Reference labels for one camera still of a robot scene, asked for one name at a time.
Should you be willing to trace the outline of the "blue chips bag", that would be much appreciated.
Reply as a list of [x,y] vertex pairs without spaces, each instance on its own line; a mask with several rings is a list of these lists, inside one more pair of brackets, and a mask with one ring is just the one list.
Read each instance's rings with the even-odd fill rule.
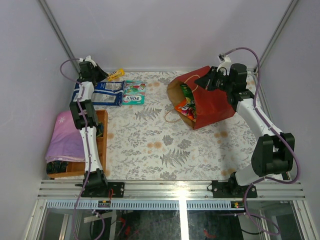
[[77,103],[91,100],[94,106],[117,106],[123,101],[125,81],[101,81],[96,86],[90,81],[76,84],[72,95],[71,107]]

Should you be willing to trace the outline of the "yellow M&M's candy pack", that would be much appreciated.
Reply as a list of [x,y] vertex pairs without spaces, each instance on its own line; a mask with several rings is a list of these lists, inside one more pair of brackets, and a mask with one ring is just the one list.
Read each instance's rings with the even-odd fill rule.
[[122,68],[117,69],[116,71],[111,72],[108,77],[107,80],[109,82],[115,81],[116,79],[121,78],[122,76],[125,75],[125,71]]

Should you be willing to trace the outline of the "orange candy bag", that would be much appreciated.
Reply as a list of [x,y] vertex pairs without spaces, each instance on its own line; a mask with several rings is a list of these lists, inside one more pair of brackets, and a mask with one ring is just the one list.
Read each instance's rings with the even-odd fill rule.
[[185,98],[182,102],[174,107],[176,111],[187,117],[193,122],[196,122],[197,113],[196,113],[196,105],[194,100],[190,100],[189,98]]

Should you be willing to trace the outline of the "red paper bag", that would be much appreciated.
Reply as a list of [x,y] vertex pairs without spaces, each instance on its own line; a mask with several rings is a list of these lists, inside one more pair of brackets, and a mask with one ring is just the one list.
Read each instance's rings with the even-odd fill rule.
[[195,81],[207,74],[210,69],[211,67],[207,65],[185,73],[176,77],[167,86],[168,98],[175,107],[186,99],[180,85],[187,84],[191,89],[195,99],[197,118],[192,121],[182,113],[179,113],[179,116],[193,130],[231,118],[235,114],[235,110],[228,103],[227,94],[224,91],[219,89],[207,91],[196,85]]

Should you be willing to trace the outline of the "green Fox's candy bag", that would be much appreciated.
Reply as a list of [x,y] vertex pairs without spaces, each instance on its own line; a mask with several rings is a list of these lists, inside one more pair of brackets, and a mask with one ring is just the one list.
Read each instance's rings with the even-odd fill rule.
[[143,81],[127,80],[124,86],[123,105],[143,105],[145,103],[146,83]]

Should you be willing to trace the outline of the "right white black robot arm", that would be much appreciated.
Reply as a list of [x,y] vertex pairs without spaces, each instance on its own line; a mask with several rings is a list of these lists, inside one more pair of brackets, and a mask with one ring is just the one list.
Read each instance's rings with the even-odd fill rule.
[[233,172],[227,182],[212,181],[212,193],[217,198],[240,198],[255,183],[272,180],[274,175],[284,174],[293,168],[295,138],[283,133],[257,106],[254,94],[247,89],[247,67],[234,63],[230,70],[211,67],[207,74],[195,80],[195,84],[207,90],[221,90],[227,101],[247,123],[257,143],[247,167]]

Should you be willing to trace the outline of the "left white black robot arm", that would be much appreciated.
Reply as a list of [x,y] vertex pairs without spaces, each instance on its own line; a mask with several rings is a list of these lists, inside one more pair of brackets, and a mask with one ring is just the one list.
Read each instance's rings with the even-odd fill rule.
[[97,83],[108,75],[91,59],[90,56],[79,59],[80,78],[76,81],[79,92],[69,108],[75,128],[79,130],[85,159],[83,190],[86,198],[105,197],[110,190],[102,164],[99,159],[96,140],[98,116],[92,103],[92,95]]

